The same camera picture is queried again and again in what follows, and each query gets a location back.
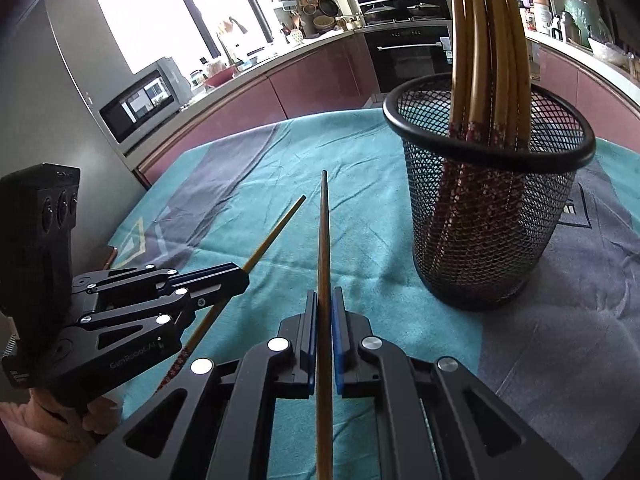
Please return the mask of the pink sleeve forearm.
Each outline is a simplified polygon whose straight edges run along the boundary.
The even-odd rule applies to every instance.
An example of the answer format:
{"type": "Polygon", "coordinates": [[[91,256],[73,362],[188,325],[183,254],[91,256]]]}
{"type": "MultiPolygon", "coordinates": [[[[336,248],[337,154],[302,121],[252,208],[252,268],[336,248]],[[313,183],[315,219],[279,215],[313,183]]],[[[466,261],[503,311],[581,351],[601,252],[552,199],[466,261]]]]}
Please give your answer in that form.
{"type": "Polygon", "coordinates": [[[34,390],[27,403],[1,403],[1,421],[29,467],[39,479],[61,479],[90,451],[50,396],[34,390]]]}

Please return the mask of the left hand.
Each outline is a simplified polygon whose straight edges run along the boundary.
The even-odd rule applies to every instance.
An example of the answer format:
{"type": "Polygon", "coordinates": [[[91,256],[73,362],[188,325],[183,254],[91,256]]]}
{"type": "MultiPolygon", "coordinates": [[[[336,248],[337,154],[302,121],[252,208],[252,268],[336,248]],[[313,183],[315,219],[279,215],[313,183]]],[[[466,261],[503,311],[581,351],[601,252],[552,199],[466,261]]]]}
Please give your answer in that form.
{"type": "Polygon", "coordinates": [[[88,404],[70,408],[55,400],[47,389],[31,388],[29,394],[38,414],[47,413],[59,422],[77,424],[82,430],[101,436],[112,432],[122,419],[122,404],[109,396],[100,396],[88,404]]]}

